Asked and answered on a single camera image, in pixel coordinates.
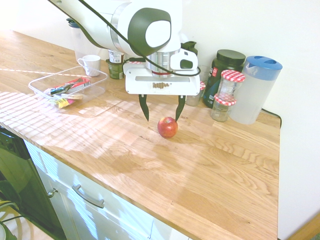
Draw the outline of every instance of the clear plastic tray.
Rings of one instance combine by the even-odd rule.
[[[35,98],[38,101],[52,106],[52,109],[63,113],[91,101],[106,91],[106,79],[108,75],[102,71],[96,71],[99,72],[99,75],[87,76],[83,66],[76,66],[32,80],[28,84],[28,87],[34,91]],[[72,87],[67,92],[50,94],[51,90],[55,87],[66,86],[66,83],[74,80],[77,80],[77,83],[81,84],[76,86],[69,83]]]

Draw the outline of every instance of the white wall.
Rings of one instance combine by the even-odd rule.
[[[17,20],[14,30],[73,47],[66,15],[46,0],[15,1],[19,10],[12,15]],[[278,220],[282,240],[320,211],[319,23],[319,0],[183,0],[182,32],[198,42],[200,65],[209,66],[219,49],[262,55],[283,65],[264,106],[283,120]]]

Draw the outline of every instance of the white cup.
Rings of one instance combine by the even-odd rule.
[[[79,58],[77,62],[84,67],[85,74],[94,77],[99,75],[97,70],[100,70],[100,60],[101,58],[98,55],[86,55]]]

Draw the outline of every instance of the dishwasher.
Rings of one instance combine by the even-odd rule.
[[[21,197],[20,213],[56,238],[66,236],[22,138],[0,126],[0,180],[7,180]]]

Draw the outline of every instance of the apple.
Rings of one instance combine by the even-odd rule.
[[[176,135],[177,131],[178,123],[172,117],[163,117],[158,122],[158,132],[165,139],[172,138]]]

